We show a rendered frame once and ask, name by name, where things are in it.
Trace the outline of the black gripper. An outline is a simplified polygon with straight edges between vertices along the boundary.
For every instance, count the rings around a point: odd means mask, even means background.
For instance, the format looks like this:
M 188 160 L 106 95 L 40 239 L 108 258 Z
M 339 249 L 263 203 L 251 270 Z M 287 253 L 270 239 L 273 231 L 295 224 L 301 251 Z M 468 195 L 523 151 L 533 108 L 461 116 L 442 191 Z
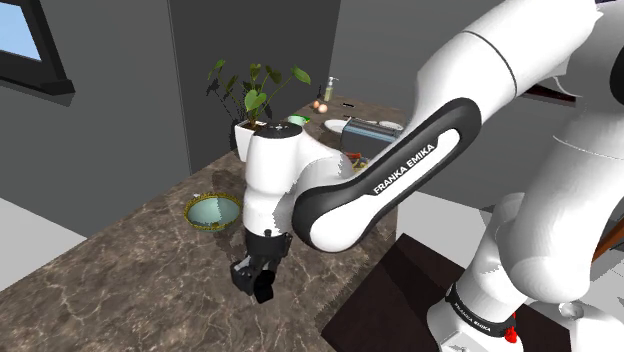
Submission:
M 292 239 L 293 236 L 288 232 L 278 236 L 265 236 L 247 230 L 247 256 L 230 265 L 232 283 L 247 295 L 254 295 L 259 304 L 273 299 L 272 285 L 276 277 L 274 271 L 288 255 Z

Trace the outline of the green bowl with gold rim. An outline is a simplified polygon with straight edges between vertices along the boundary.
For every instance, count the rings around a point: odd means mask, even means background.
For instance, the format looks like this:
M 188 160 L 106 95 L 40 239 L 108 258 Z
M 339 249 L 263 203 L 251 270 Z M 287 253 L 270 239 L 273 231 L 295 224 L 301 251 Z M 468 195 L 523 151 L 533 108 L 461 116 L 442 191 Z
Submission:
M 219 232 L 242 214 L 242 203 L 227 193 L 194 194 L 184 208 L 184 218 L 194 228 L 208 232 Z

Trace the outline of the dark robot stand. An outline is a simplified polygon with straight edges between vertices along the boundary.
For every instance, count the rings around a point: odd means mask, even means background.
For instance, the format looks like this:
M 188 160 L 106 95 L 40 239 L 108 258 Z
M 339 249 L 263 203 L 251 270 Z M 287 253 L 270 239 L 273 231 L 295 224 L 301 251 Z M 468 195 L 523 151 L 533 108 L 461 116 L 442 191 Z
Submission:
M 438 352 L 430 306 L 464 269 L 403 234 L 322 329 L 337 352 Z

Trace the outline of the small colourful object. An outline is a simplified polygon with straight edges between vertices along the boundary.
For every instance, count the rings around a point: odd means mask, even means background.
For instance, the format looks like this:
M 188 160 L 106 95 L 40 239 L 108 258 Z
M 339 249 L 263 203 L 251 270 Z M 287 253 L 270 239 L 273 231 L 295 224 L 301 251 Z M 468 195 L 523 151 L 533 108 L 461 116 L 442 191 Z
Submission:
M 369 159 L 363 157 L 360 153 L 345 152 L 345 155 L 350 160 L 352 168 L 355 172 L 359 172 L 368 166 Z

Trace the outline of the potted plant in white pot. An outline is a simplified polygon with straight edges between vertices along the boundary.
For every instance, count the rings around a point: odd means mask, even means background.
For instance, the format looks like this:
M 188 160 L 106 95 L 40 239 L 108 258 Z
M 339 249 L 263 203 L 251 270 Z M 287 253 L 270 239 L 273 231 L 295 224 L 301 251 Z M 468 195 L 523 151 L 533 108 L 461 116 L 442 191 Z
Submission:
M 265 126 L 265 123 L 259 122 L 258 119 L 266 112 L 275 94 L 293 78 L 308 85 L 311 84 L 311 78 L 306 71 L 296 65 L 290 68 L 290 74 L 285 78 L 279 70 L 271 66 L 252 63 L 249 66 L 247 81 L 243 81 L 237 74 L 225 80 L 221 75 L 225 63 L 224 59 L 217 60 L 208 73 L 208 80 L 211 84 L 216 84 L 212 91 L 222 102 L 231 98 L 236 105 L 242 121 L 235 125 L 234 137 L 239 158 L 245 162 L 251 136 Z

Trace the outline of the grey toaster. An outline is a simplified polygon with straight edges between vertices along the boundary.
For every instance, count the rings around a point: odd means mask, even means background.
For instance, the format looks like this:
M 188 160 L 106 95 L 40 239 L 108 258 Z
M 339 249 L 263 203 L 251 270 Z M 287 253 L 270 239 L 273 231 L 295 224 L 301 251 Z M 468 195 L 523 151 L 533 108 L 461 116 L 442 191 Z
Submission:
M 397 130 L 352 118 L 347 121 L 342 129 L 340 150 L 348 153 L 359 153 L 365 158 L 372 159 L 393 143 L 398 135 Z

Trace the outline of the black framed window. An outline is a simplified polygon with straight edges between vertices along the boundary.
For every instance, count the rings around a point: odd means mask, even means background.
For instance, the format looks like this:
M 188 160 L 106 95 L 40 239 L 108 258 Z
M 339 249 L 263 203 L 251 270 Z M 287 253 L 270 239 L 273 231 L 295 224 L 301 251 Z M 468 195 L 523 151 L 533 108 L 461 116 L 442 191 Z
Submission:
M 51 96 L 75 92 L 40 0 L 0 0 L 0 80 Z

